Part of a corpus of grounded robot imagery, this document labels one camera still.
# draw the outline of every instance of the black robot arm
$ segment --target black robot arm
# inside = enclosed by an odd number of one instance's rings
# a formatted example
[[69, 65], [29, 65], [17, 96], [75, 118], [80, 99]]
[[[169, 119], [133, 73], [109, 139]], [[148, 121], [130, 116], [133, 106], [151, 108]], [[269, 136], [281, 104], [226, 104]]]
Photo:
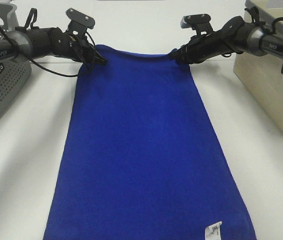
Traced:
[[0, 40], [0, 62], [12, 60], [21, 63], [54, 56], [84, 64], [105, 65], [107, 60], [96, 51], [86, 36], [89, 35], [87, 29], [94, 27], [95, 20], [72, 8], [66, 11], [66, 15], [70, 23], [65, 32], [58, 27], [39, 28], [34, 26], [37, 10], [32, 8], [25, 26], [4, 33], [7, 37]]
[[232, 53], [243, 52], [255, 56], [271, 54], [283, 59], [283, 35], [276, 34], [275, 28], [283, 17], [274, 21], [271, 31], [264, 22], [260, 22], [256, 7], [246, 10], [251, 14], [252, 22], [245, 22], [241, 16], [236, 16], [218, 31], [213, 31], [209, 23], [211, 18], [207, 14], [183, 17], [181, 27], [191, 27], [196, 30], [196, 35], [187, 44], [172, 51], [170, 59], [181, 64], [199, 64], [218, 55], [228, 57]]

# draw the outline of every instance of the gray perforated basket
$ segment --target gray perforated basket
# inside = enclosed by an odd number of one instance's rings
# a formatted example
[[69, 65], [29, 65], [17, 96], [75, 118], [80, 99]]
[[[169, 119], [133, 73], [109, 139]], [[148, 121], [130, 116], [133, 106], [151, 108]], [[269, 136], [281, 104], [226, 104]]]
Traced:
[[[17, 7], [10, 3], [0, 3], [0, 18], [3, 20], [5, 32], [15, 30], [18, 26], [16, 17]], [[31, 75], [30, 63], [14, 63], [12, 61], [4, 61], [4, 70], [0, 74], [0, 117], [12, 104], [12, 101], [23, 87], [29, 76]]]

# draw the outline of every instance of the wire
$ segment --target wire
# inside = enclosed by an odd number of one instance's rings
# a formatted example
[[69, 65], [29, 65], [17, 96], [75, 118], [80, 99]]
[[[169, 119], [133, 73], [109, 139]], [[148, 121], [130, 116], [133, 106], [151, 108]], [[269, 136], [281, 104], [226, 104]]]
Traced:
[[274, 21], [271, 23], [271, 30], [267, 29], [264, 27], [266, 22], [260, 21], [260, 14], [259, 10], [256, 6], [253, 6], [252, 8], [245, 8], [245, 10], [250, 14], [251, 16], [251, 22], [255, 23], [256, 26], [259, 26], [265, 33], [269, 35], [273, 35], [276, 33], [276, 24], [278, 22], [283, 22], [283, 16], [276, 18]]
[[95, 42], [92, 38], [92, 36], [88, 33], [87, 35], [89, 36], [92, 44], [93, 44], [93, 49], [94, 49], [94, 53], [93, 53], [93, 60], [91, 62], [91, 65], [88, 66], [87, 62], [85, 61], [83, 55], [78, 51], [78, 53], [75, 51], [75, 53], [77, 54], [77, 56], [79, 57], [80, 60], [83, 59], [83, 64], [85, 65], [85, 67], [88, 69], [88, 71], [86, 72], [82, 72], [82, 73], [78, 73], [78, 74], [73, 74], [73, 75], [67, 75], [67, 74], [63, 74], [63, 73], [59, 73], [59, 72], [56, 72], [56, 71], [53, 71], [53, 70], [50, 70], [42, 65], [40, 65], [38, 62], [36, 62], [34, 59], [32, 59], [30, 56], [26, 55], [25, 53], [21, 52], [20, 49], [18, 48], [17, 44], [14, 43], [8, 36], [7, 34], [5, 33], [5, 31], [3, 30], [3, 28], [0, 26], [0, 33], [3, 35], [3, 37], [9, 42], [9, 44], [14, 48], [15, 52], [16, 52], [16, 55], [18, 54], [21, 54], [23, 55], [25, 58], [27, 58], [29, 61], [31, 61], [34, 65], [36, 65], [37, 67], [39, 67], [40, 69], [42, 70], [45, 70], [49, 73], [52, 73], [52, 74], [55, 74], [55, 75], [58, 75], [58, 76], [61, 76], [61, 77], [66, 77], [66, 78], [73, 78], [73, 77], [78, 77], [78, 76], [82, 76], [82, 75], [86, 75], [87, 73], [91, 72], [94, 68], [94, 65], [95, 65], [95, 57], [96, 57], [96, 45], [95, 45]]

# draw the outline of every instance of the white tabletop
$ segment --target white tabletop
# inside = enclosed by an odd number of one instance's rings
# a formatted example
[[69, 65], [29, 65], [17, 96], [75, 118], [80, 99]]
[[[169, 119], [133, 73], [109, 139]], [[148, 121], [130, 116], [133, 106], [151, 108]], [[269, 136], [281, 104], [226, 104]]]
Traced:
[[[214, 30], [244, 14], [244, 0], [15, 0], [24, 25], [38, 9], [40, 27], [67, 28], [72, 7], [95, 18], [98, 44], [163, 54], [189, 41], [182, 16], [207, 13]], [[75, 74], [80, 64], [46, 57], [54, 71]], [[257, 239], [283, 239], [283, 134], [233, 72], [234, 57], [191, 66]], [[0, 119], [0, 240], [41, 240], [53, 199], [75, 94], [76, 78], [32, 66], [32, 75]]]

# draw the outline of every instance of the blue cloth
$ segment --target blue cloth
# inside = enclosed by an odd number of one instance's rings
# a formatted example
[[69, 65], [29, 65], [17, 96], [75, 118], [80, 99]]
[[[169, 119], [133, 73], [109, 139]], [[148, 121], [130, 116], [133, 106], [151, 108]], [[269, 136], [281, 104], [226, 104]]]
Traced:
[[188, 65], [99, 45], [78, 77], [44, 240], [255, 240]]

